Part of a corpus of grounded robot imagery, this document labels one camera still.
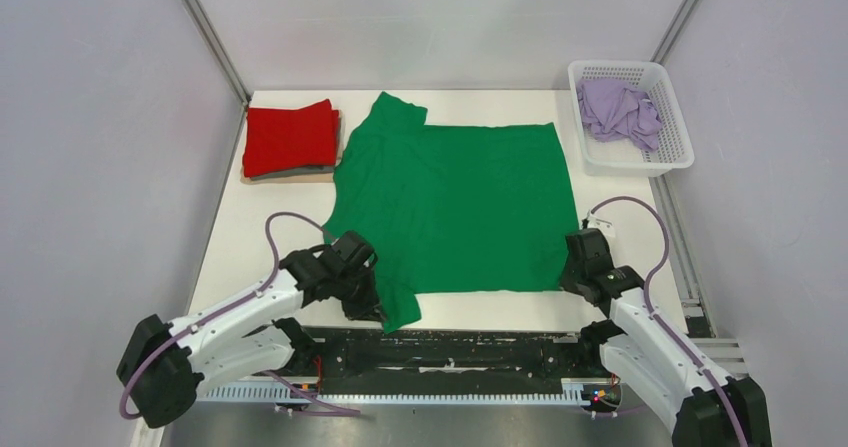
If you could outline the green t-shirt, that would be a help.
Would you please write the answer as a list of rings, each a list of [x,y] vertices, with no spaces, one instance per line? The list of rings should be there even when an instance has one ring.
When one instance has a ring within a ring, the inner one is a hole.
[[[578,214],[551,123],[433,125],[423,106],[381,93],[336,169],[326,229],[374,248],[394,332],[422,318],[422,294],[555,291]]]

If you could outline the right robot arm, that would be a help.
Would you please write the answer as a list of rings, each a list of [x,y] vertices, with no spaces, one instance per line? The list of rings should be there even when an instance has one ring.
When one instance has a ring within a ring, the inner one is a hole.
[[[591,375],[624,381],[663,422],[675,446],[770,446],[766,396],[737,379],[649,305],[646,283],[615,266],[596,228],[566,236],[561,288],[583,297],[605,318],[581,329],[577,359]]]

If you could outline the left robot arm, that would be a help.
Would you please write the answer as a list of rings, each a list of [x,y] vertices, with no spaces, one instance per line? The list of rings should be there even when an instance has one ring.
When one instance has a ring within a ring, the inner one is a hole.
[[[306,372],[312,339],[294,316],[335,298],[350,319],[381,321],[374,247],[354,231],[333,242],[276,254],[257,283],[192,315],[139,321],[119,361],[119,412],[164,427],[208,392],[252,374]]]

